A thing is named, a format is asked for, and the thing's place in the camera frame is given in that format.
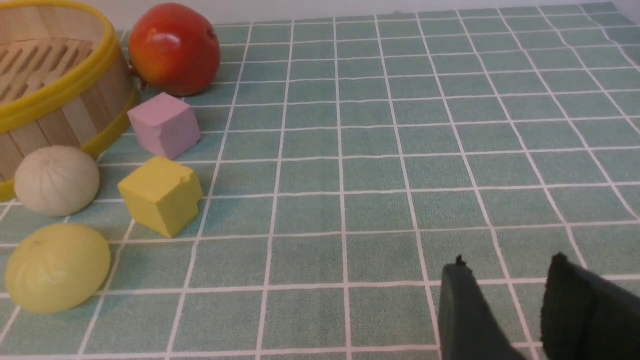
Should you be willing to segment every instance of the steamer basket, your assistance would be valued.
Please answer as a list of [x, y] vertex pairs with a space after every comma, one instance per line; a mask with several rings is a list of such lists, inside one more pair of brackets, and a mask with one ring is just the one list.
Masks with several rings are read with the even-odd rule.
[[94, 159], [129, 128], [140, 101], [117, 33], [98, 10], [67, 0], [0, 3], [0, 202], [42, 147]]

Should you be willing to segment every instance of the plastic fruit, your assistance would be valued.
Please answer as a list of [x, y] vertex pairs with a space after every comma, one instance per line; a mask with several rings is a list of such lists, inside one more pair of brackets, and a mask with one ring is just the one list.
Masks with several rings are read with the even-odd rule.
[[164, 3], [132, 28], [129, 56], [143, 89], [148, 84], [172, 96], [191, 96], [215, 80], [220, 41], [204, 16], [182, 4]]
[[100, 170], [77, 147], [44, 147], [27, 155], [15, 172], [22, 205], [46, 217], [66, 217], [86, 208], [100, 190]]
[[107, 241], [82, 224], [43, 227], [24, 239], [6, 266], [5, 287], [26, 311], [53, 314], [89, 299], [111, 267]]

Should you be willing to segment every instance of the yellow foam block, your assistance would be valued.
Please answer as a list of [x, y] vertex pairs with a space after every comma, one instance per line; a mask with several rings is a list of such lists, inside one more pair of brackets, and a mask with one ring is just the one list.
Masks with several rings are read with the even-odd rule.
[[196, 217], [202, 187], [195, 171], [155, 157], [118, 184], [133, 219], [174, 238]]

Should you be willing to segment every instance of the pink cube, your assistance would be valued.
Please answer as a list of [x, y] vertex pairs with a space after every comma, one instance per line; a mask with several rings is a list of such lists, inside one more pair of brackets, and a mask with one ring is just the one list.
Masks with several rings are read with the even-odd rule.
[[164, 92], [128, 114], [138, 143], [153, 155], [173, 160], [200, 141], [193, 108]]

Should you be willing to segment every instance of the apple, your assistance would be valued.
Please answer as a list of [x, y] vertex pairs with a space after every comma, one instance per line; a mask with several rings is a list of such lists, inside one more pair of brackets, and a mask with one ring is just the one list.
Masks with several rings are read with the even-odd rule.
[[149, 9], [131, 30], [132, 75], [175, 97], [205, 90], [220, 69], [220, 41], [213, 25], [193, 9], [163, 3]]

